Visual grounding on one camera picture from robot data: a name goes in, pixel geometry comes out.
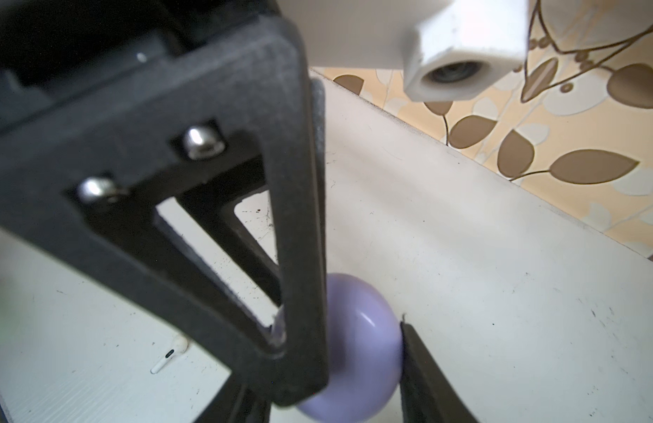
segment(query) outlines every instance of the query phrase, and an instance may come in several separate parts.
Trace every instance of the silver bolt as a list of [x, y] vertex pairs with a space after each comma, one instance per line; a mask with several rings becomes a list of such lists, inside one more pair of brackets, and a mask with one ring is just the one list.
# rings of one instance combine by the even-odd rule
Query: silver bolt
[[221, 136], [211, 127], [190, 127], [183, 136], [183, 148], [191, 160], [218, 156], [226, 149]]
[[87, 205], [101, 201], [113, 203], [124, 193], [112, 179], [106, 177], [86, 178], [77, 186], [77, 197]]

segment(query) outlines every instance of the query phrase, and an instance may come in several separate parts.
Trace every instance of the white plastic part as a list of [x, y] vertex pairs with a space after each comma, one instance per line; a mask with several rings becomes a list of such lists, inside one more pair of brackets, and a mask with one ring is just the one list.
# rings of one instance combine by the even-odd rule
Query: white plastic part
[[[417, 25], [404, 61], [404, 91], [423, 101], [469, 100], [505, 76], [526, 57], [526, 0], [457, 0]], [[458, 82], [429, 74], [460, 62], [481, 68]]]
[[167, 351], [164, 356], [155, 363], [152, 369], [150, 369], [150, 372], [152, 374], [157, 374], [162, 368], [174, 357], [177, 357], [183, 353], [185, 353], [187, 350], [187, 338], [183, 335], [176, 335], [173, 339], [173, 342], [171, 343], [171, 348], [169, 351]]
[[[310, 66], [403, 69], [414, 101], [470, 99], [524, 61], [527, 0], [278, 0], [301, 32]], [[453, 84], [429, 83], [443, 64], [486, 66]]]

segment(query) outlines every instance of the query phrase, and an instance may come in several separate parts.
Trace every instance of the purple ball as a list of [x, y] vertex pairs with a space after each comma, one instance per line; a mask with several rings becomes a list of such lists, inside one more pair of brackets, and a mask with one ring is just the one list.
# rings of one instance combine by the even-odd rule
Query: purple ball
[[355, 423], [377, 414], [401, 379], [399, 321], [374, 287], [354, 276], [326, 278], [329, 382], [298, 404], [325, 423]]

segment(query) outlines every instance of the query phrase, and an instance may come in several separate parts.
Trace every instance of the white tabletop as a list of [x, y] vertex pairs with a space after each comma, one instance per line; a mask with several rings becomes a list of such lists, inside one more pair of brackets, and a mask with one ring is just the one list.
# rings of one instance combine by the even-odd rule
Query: white tabletop
[[[325, 84], [328, 270], [406, 314], [481, 422], [652, 423], [653, 263]], [[267, 196], [237, 212], [272, 252]], [[174, 203], [161, 213], [271, 319]], [[13, 422], [190, 422], [228, 374], [192, 345], [151, 375], [172, 327], [1, 230], [0, 295]], [[398, 395], [371, 421], [401, 422]]]

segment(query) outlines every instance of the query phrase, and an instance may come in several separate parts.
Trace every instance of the white earbud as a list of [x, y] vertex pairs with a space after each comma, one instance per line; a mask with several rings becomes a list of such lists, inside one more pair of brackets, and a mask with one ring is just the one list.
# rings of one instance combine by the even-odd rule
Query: white earbud
[[162, 368], [167, 364], [167, 362], [177, 355], [181, 355], [185, 353], [187, 350], [187, 338], [183, 335], [176, 335], [174, 337], [173, 342], [171, 343], [171, 348], [170, 350], [162, 357], [159, 361], [157, 361], [157, 364], [153, 366], [152, 369], [150, 369], [150, 372], [152, 374], [156, 374]]

